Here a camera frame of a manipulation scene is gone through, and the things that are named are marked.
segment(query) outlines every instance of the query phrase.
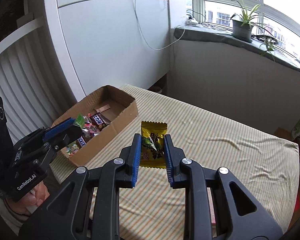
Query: gold candy wrapper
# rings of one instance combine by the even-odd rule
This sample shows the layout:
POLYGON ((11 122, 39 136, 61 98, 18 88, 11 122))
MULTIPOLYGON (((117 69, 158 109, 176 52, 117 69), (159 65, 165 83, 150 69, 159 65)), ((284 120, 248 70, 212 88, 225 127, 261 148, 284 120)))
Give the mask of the gold candy wrapper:
POLYGON ((167 123, 141 122, 141 159, 140 166, 149 168, 166 168, 163 156, 164 135, 167 123))

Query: silver bolt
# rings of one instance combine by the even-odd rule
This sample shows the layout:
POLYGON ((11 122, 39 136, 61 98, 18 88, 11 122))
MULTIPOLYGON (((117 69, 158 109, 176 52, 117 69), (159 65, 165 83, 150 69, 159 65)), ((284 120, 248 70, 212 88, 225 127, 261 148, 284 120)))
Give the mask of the silver bolt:
POLYGON ((220 173, 222 174, 228 174, 229 170, 226 167, 219 168, 220 173))
POLYGON ((184 164, 191 164, 191 163, 192 163, 192 160, 189 159, 189 158, 183 158, 183 159, 182 159, 182 162, 183 162, 184 164))
POLYGON ((77 173, 79 173, 79 174, 82 174, 82 173, 85 173, 85 172, 86 172, 86 168, 83 167, 83 166, 80 166, 80 167, 78 167, 75 171, 76 171, 77 173))
POLYGON ((114 164, 122 164, 123 163, 123 159, 121 159, 121 158, 115 158, 113 160, 113 162, 114 162, 114 164))

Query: black device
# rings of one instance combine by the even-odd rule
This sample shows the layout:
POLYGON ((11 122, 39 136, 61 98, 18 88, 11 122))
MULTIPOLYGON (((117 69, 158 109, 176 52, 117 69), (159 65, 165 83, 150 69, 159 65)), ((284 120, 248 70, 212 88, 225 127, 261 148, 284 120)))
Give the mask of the black device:
POLYGON ((0 97, 0 198, 17 202, 47 176, 59 149, 82 134, 69 118, 53 128, 39 128, 13 145, 0 97))
MULTIPOLYGON (((103 167, 78 167, 24 223, 23 240, 123 240, 119 236, 119 188, 132 188, 137 180, 141 136, 123 148, 119 158, 103 167), (93 188, 98 187, 91 238, 87 237, 93 188)), ((225 167, 203 168, 164 137, 164 155, 170 186, 185 188, 184 240, 212 239, 207 187, 211 188, 216 217, 215 240, 278 240, 282 230, 270 214, 225 167)))

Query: plant pot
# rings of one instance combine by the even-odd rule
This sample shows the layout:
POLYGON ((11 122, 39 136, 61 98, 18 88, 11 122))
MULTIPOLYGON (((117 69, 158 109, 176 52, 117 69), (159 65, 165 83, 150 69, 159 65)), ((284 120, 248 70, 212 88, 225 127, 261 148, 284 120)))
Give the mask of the plant pot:
POLYGON ((234 19, 232 19, 232 25, 232 36, 242 41, 251 42, 250 39, 253 26, 249 24, 242 25, 242 22, 234 19))

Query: red object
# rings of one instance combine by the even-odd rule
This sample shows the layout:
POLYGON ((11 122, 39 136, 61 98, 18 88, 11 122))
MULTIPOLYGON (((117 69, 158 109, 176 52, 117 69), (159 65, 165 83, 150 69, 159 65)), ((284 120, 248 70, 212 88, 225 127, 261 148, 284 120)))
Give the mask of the red object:
POLYGON ((300 208, 300 197, 299 197, 299 191, 298 191, 296 205, 294 207, 294 212, 296 212, 299 208, 300 208))

